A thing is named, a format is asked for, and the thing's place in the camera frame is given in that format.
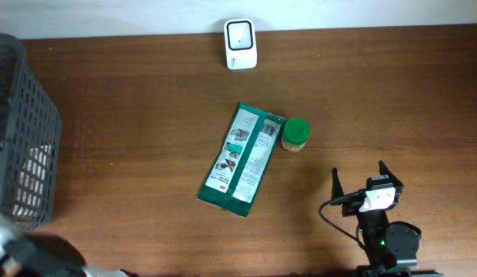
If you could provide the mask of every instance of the small jar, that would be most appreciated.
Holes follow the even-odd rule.
[[[282,146],[290,152],[298,152],[305,146],[309,134],[310,127],[307,121],[292,118],[286,122],[283,129]]]

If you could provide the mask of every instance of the white wall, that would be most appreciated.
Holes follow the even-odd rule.
[[[477,0],[0,0],[0,32],[64,38],[477,23]]]

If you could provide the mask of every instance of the barcode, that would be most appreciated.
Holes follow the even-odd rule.
[[[275,126],[264,123],[264,125],[262,126],[261,132],[265,133],[266,135],[272,136],[275,130],[276,130]]]

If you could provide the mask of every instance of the wood grain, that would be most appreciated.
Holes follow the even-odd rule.
[[[47,230],[141,275],[354,269],[364,253],[318,208],[332,167],[351,192],[382,159],[405,184],[389,219],[423,231],[417,269],[477,276],[477,25],[257,40],[258,66],[241,72],[220,34],[25,41],[63,120]],[[247,219],[195,199],[239,102],[312,127],[301,152],[277,147]]]

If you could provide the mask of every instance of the green lid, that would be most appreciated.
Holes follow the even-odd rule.
[[[283,139],[291,145],[302,145],[307,142],[310,127],[307,121],[301,118],[288,120],[283,129]]]

